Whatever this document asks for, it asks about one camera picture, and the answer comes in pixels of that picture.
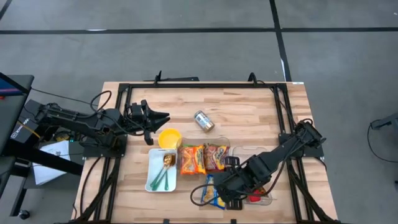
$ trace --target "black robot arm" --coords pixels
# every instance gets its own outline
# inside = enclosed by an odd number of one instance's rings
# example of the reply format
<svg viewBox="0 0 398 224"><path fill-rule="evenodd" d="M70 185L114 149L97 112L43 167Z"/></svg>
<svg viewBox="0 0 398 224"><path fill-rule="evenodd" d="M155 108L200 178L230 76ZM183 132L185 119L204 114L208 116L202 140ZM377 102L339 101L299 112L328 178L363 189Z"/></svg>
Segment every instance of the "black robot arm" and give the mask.
<svg viewBox="0 0 398 224"><path fill-rule="evenodd" d="M309 122L301 121L285 143L270 152L251 156L242 164L238 157L227 157L225 164L228 167L225 171L214 174L218 195L227 204L232 200L240 200L246 193L253 193L268 183L279 163L292 153L303 147L318 147L324 140Z"/></svg>
<svg viewBox="0 0 398 224"><path fill-rule="evenodd" d="M85 136L81 145L84 157L119 157L126 149L126 136L144 136L153 145L151 132L170 120L168 113L152 111L146 102L126 105L124 113L117 109L100 109L92 114L61 108L56 103L37 104L34 119L39 125L60 126Z"/></svg>

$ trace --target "spoon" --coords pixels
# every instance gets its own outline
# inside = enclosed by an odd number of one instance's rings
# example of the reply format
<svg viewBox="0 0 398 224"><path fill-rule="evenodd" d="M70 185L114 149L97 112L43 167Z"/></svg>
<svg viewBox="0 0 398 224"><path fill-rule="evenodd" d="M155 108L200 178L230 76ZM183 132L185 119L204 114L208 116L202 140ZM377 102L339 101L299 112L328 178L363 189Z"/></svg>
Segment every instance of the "spoon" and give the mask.
<svg viewBox="0 0 398 224"><path fill-rule="evenodd" d="M158 188L158 186L160 185L160 183L161 183L161 181L162 181L162 179L163 179L163 177L166 175L166 183L165 183L165 186L164 186L164 189L165 190L168 190L169 189L169 181L168 181L168 179L167 179L167 170L170 168L170 167L172 167L172 166L174 166L174 164L175 164L175 154L172 154L172 159L171 159L171 161L170 161L170 163L168 164L168 166L166 167L166 171L164 172L164 174L162 175L162 177L159 179L159 181L153 186L153 188L152 188L152 190L156 190L157 188Z"/></svg>
<svg viewBox="0 0 398 224"><path fill-rule="evenodd" d="M170 165L168 166L168 168L166 169L166 183L164 184L164 190L169 190L169 179L167 178L167 173L170 167L174 166L175 164L175 155L172 155L172 161L170 163Z"/></svg>
<svg viewBox="0 0 398 224"><path fill-rule="evenodd" d="M171 154L165 154L163 157L163 167L160 170L160 172L157 174L156 178L154 179L154 181L152 181L152 183L150 183L150 187L154 187L154 185L157 182L157 179L160 177L160 174L162 173L163 169L166 168L172 161L172 155Z"/></svg>

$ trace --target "food package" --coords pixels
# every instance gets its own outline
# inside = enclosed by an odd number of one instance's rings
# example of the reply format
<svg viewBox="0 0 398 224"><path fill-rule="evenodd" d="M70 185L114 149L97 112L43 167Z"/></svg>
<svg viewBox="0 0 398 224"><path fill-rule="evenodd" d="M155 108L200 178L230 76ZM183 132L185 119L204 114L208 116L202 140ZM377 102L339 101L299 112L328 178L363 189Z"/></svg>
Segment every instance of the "food package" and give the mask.
<svg viewBox="0 0 398 224"><path fill-rule="evenodd" d="M207 171L224 170L224 159L228 155L229 146L208 144L205 148L205 167Z"/></svg>
<svg viewBox="0 0 398 224"><path fill-rule="evenodd" d="M208 174L206 177L206 184L214 184L214 177L211 174ZM210 205L214 205L220 209L225 209L225 202L222 201L220 197L217 197L217 190L214 188L213 185L211 186L206 186L203 189L203 193L201 195L201 202L205 203L208 202L209 200L213 199L212 202L210 202Z"/></svg>
<svg viewBox="0 0 398 224"><path fill-rule="evenodd" d="M183 146L181 174L206 174L203 146Z"/></svg>

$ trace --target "gray carpet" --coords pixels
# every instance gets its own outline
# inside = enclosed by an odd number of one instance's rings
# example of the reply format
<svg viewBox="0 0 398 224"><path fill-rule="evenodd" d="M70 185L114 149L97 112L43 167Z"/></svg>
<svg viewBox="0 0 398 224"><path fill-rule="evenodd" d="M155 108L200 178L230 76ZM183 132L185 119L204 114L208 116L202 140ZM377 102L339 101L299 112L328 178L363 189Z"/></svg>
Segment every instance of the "gray carpet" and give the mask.
<svg viewBox="0 0 398 224"><path fill-rule="evenodd" d="M0 0L0 6L6 0ZM282 27L398 27L396 1L278 0ZM0 30L272 27L268 1L260 0L13 0ZM398 164L374 157L369 122L398 112L398 33L283 34L293 81L305 82L324 146L339 219L396 223ZM0 35L0 72L35 75L33 87L90 100L105 81L198 76L202 81L283 81L274 33ZM73 110L87 105L32 92ZM371 131L382 157L398 161L397 130ZM0 200L0 223L53 223L70 219L78 181L71 187L28 190L31 218L8 217L19 182Z"/></svg>

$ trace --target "white rectangular tray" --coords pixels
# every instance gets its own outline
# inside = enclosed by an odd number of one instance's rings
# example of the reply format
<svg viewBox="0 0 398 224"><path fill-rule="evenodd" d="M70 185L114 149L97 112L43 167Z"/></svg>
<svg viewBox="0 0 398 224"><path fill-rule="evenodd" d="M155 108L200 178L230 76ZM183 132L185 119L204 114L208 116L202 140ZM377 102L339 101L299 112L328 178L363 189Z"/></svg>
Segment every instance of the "white rectangular tray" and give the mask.
<svg viewBox="0 0 398 224"><path fill-rule="evenodd" d="M149 150L148 178L147 178L147 183L145 185L145 190L147 190L148 192L172 192L173 190L175 190L175 187L177 185L177 163L167 170L167 176L169 179L169 190L164 190L164 185L166 183L166 176L163 177L157 190L152 190L152 187L150 187L150 183L152 183L152 181L156 178L157 174L163 167L163 157L166 153L174 153L175 161L177 161L177 150L175 149Z"/></svg>

